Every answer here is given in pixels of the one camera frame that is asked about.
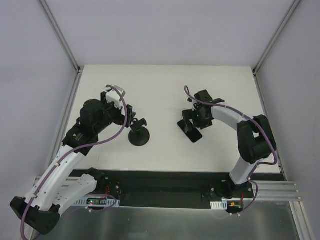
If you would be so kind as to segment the black smartphone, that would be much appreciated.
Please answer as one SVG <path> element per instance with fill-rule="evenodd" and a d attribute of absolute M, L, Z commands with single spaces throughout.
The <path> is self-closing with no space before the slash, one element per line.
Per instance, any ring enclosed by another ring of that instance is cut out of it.
<path fill-rule="evenodd" d="M 182 119 L 177 122 L 177 125 L 192 143 L 196 143 L 203 138 L 203 135 L 194 127 L 190 120 L 184 121 Z"/>

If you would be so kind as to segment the black round phone stand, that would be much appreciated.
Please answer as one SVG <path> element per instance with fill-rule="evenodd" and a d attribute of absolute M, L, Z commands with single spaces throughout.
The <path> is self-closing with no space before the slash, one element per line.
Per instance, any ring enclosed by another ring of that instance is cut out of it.
<path fill-rule="evenodd" d="M 146 128 L 147 126 L 148 123 L 145 118 L 140 120 L 137 118 L 133 119 L 132 124 L 130 125 L 131 130 L 128 134 L 128 140 L 132 145 L 142 147 L 149 142 L 151 135 Z"/>

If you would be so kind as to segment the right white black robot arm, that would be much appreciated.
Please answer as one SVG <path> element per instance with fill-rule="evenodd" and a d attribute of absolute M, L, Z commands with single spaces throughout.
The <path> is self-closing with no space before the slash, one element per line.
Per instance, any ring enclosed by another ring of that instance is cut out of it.
<path fill-rule="evenodd" d="M 237 197 L 257 167 L 265 164 L 266 158 L 273 155 L 272 164 L 278 162 L 277 145 L 269 120 L 263 114 L 249 116 L 242 113 L 221 98 L 213 99 L 207 90 L 191 95 L 186 86 L 184 91 L 192 108 L 182 111 L 182 120 L 177 125 L 192 143 L 203 137 L 200 131 L 211 127 L 214 120 L 236 131 L 240 157 L 225 180 L 215 188 L 215 193 L 226 199 Z"/>

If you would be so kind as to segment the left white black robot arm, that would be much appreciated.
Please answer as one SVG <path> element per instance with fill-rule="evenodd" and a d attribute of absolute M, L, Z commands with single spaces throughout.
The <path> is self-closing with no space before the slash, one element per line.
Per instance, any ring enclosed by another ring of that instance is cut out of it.
<path fill-rule="evenodd" d="M 94 168 L 66 189 L 62 190 L 61 187 L 94 146 L 114 140 L 130 126 L 135 113 L 126 104 L 125 94 L 122 88 L 107 85 L 100 99 L 87 100 L 40 180 L 25 196 L 12 199 L 10 207 L 21 220 L 20 234 L 23 240 L 27 238 L 26 225 L 40 235 L 46 235 L 81 197 L 89 193 L 99 195 L 105 191 L 105 177 Z"/>

